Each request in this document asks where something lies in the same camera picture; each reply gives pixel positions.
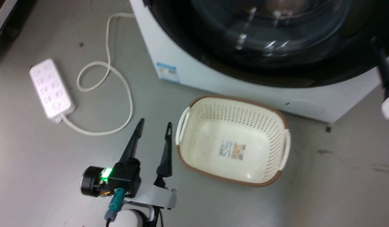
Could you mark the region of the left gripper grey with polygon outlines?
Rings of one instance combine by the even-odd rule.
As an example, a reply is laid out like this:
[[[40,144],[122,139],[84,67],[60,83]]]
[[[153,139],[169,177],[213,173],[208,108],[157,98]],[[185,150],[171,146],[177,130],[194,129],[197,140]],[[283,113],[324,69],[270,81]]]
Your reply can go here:
[[[145,119],[141,118],[119,160],[126,163],[130,158],[135,158],[138,140],[142,136]],[[165,132],[165,145],[160,165],[157,168],[159,177],[172,176],[172,123],[169,122]],[[158,187],[154,184],[141,183],[135,197],[124,197],[124,190],[117,189],[114,195],[110,195],[105,182],[101,181],[101,173],[105,168],[90,166],[81,178],[80,189],[83,195],[92,197],[115,196],[109,204],[110,210],[120,210],[125,203],[134,205],[150,205],[160,208],[173,209],[176,207],[177,194],[174,190]]]

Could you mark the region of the dark round glass washer door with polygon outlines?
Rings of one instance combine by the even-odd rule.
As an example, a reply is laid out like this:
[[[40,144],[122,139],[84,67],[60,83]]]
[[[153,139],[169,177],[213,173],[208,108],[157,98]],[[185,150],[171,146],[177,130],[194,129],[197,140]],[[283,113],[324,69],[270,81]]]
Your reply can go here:
[[[200,63],[273,87],[340,83],[389,56],[389,0],[139,0]]]

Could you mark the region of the white front-load washing machine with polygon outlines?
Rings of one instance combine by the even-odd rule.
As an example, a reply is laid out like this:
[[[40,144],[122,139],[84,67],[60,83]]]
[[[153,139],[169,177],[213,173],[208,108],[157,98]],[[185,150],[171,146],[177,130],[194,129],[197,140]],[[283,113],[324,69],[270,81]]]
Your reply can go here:
[[[157,62],[175,66],[180,84],[184,86],[251,99],[284,112],[334,123],[380,85],[377,66],[344,82],[309,88],[264,86],[235,79],[185,53],[166,35],[139,0],[129,0],[129,3],[157,74]]]

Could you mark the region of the cream laundry basket brown rim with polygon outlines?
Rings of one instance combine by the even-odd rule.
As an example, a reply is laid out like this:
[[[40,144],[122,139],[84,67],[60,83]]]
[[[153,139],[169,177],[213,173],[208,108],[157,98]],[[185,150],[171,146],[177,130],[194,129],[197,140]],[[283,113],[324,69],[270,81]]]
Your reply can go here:
[[[219,155],[223,140],[246,145],[243,160]],[[248,187],[275,182],[286,166],[291,133],[284,115],[260,102],[207,95],[183,111],[176,130],[177,156],[189,170]]]

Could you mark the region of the blue energy label sticker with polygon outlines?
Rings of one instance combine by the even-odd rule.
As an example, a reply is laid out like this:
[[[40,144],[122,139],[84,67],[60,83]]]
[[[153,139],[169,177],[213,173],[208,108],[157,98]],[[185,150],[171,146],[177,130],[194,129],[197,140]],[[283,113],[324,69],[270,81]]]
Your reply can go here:
[[[160,79],[180,84],[180,77],[175,66],[157,62],[156,68],[158,70],[158,76]]]

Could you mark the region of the printed product label sticker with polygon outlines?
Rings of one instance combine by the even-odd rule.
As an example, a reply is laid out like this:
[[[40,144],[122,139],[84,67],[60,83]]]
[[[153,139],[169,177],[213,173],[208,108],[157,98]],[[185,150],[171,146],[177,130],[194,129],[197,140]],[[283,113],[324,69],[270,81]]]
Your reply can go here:
[[[246,145],[234,141],[223,140],[219,147],[219,155],[235,160],[243,160]]]

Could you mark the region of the white power strip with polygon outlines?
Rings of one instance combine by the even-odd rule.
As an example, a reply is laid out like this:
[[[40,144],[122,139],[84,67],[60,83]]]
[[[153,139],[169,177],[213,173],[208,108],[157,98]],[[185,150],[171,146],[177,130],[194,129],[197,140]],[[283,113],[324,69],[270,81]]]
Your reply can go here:
[[[29,70],[29,75],[46,117],[59,123],[75,110],[75,104],[53,59]]]

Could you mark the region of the dark furniture with grey edge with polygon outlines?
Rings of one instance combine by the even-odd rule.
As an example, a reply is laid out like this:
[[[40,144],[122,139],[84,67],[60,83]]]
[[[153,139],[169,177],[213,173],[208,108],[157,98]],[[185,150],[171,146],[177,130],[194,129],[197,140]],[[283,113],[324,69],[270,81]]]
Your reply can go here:
[[[0,57],[19,37],[38,0],[0,0]]]

